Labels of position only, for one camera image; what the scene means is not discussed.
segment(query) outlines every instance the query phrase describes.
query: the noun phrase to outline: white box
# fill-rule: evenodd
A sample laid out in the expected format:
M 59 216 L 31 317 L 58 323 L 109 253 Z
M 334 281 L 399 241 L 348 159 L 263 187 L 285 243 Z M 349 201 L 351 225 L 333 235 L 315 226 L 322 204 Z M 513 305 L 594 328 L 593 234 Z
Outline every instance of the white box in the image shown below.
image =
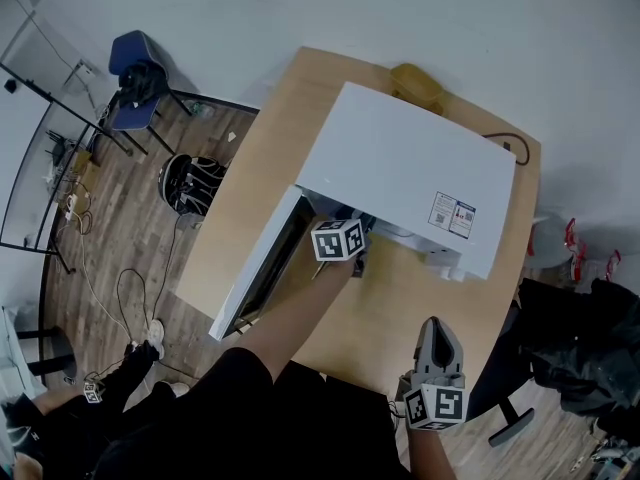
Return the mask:
M 486 279 L 514 171 L 513 153 L 484 137 L 346 83 L 296 184 L 423 238 L 449 277 Z

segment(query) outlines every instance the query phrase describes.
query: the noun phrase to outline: black chair base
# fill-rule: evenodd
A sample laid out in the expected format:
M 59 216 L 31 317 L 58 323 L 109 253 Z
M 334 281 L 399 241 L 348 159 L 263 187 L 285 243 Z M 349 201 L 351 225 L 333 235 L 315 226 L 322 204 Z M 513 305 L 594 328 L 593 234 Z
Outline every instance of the black chair base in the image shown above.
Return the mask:
M 75 378 L 78 372 L 76 359 L 73 354 L 73 347 L 69 338 L 65 335 L 60 327 L 44 329 L 42 331 L 19 331 L 16 332 L 19 340 L 28 340 L 33 338 L 49 338 L 51 340 L 51 348 L 55 357 L 53 359 L 43 359 L 42 361 L 34 361 L 27 363 L 29 370 L 36 377 L 62 371 L 67 377 Z
M 511 405 L 511 403 L 508 401 L 507 403 L 511 407 L 513 414 L 515 414 L 516 416 L 515 418 L 513 418 L 512 415 L 509 415 L 509 417 L 507 417 L 508 425 L 500 429 L 498 432 L 496 432 L 489 438 L 489 445 L 492 448 L 495 448 L 496 446 L 500 446 L 501 444 L 506 443 L 509 439 L 514 437 L 516 434 L 522 431 L 522 429 L 524 429 L 529 423 L 531 423 L 531 421 L 533 421 L 533 417 L 535 416 L 535 410 L 533 408 L 529 409 L 528 411 L 525 411 L 522 414 L 522 416 L 518 416 L 515 410 L 513 409 L 513 406 Z

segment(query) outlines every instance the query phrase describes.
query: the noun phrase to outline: marker cube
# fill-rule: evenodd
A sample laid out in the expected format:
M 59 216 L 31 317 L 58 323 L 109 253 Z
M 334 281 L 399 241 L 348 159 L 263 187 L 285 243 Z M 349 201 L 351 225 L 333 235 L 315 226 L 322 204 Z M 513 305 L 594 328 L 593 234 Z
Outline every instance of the marker cube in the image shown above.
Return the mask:
M 360 219 L 318 222 L 311 240 L 318 261 L 346 261 L 365 248 Z
M 444 430 L 467 419 L 469 394 L 452 386 L 422 384 L 404 395 L 409 427 L 416 430 Z

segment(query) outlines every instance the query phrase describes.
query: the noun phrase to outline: chair leg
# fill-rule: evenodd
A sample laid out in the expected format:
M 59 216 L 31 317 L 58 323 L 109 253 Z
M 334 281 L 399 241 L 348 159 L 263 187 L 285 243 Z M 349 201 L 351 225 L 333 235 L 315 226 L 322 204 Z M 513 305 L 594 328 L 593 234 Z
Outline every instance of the chair leg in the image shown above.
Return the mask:
M 153 135 L 153 136 L 156 138 L 156 140 L 157 140 L 160 144 L 162 144 L 162 147 L 163 147 L 164 149 L 166 149 L 166 150 L 167 150 L 169 153 L 171 153 L 172 155 L 175 155 L 175 154 L 176 154 L 176 152 L 175 152 L 173 149 L 171 149 L 171 148 L 169 147 L 169 144 L 167 144 L 164 140 L 162 140 L 162 137 L 160 137 L 160 135 L 158 135 L 158 133 L 157 133 L 153 128 L 151 128 L 151 126 L 147 126 L 147 130 L 149 130 L 149 133 L 151 133 L 151 135 Z
M 525 411 L 522 416 L 518 416 L 518 413 L 508 399 L 501 401 L 499 405 L 507 420 L 507 426 L 498 430 L 498 432 L 489 438 L 489 446 L 492 448 L 506 443 L 509 439 L 520 433 L 523 428 L 531 423 L 535 416 L 535 410 L 533 408 Z
M 113 137 L 112 135 L 108 134 L 108 133 L 102 133 L 102 135 L 104 135 L 105 137 L 107 137 L 109 140 L 111 140 L 111 142 L 113 142 L 116 146 L 118 146 L 122 151 L 124 151 L 127 156 L 131 156 L 133 155 L 133 151 L 131 151 L 130 149 L 125 148 L 122 144 L 120 144 L 115 137 Z
M 135 148 L 140 151 L 143 155 L 148 155 L 149 153 L 147 152 L 146 149 L 144 149 L 140 144 L 138 144 L 138 142 L 131 136 L 129 135 L 127 132 L 120 130 L 120 133 L 122 135 L 124 135 L 126 137 L 126 139 L 131 142 L 131 144 L 133 144 L 135 146 Z
M 64 256 L 62 256 L 62 253 L 60 252 L 60 249 L 58 249 L 58 244 L 56 243 L 56 241 L 55 240 L 50 240 L 49 243 L 51 244 L 51 248 L 55 251 L 55 256 L 60 261 L 60 264 L 62 265 L 62 268 L 64 268 L 64 271 L 67 273 L 67 275 L 74 274 L 76 269 L 75 268 L 69 268 L 69 266 L 67 265 L 67 262 L 64 261 Z
M 180 105 L 180 108 L 182 110 L 184 110 L 188 116 L 192 116 L 193 114 L 191 113 L 191 111 L 185 106 L 184 103 L 182 103 L 182 100 L 180 98 L 178 98 L 177 94 L 175 92 L 173 92 L 171 89 L 169 89 L 169 95 L 175 100 L 175 102 Z
M 42 361 L 34 361 L 27 363 L 29 370 L 36 377 L 40 375 L 46 375 L 48 373 L 59 372 L 72 366 L 75 362 L 75 357 L 72 354 L 54 357 L 53 359 L 43 359 Z
M 30 340 L 33 338 L 51 338 L 60 332 L 59 329 L 52 327 L 43 331 L 16 331 L 19 340 Z

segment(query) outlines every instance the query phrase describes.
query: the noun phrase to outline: black shirt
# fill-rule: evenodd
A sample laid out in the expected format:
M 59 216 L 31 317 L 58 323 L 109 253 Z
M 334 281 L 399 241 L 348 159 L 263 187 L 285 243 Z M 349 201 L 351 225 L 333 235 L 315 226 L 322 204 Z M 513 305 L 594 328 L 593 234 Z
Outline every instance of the black shirt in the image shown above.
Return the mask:
M 109 441 L 91 424 L 83 396 L 43 416 L 26 395 L 4 404 L 7 431 L 16 452 L 36 459 L 48 478 L 84 478 L 93 470 Z
M 411 476 L 387 400 L 290 363 L 273 384 L 230 349 L 157 423 L 114 442 L 94 478 Z

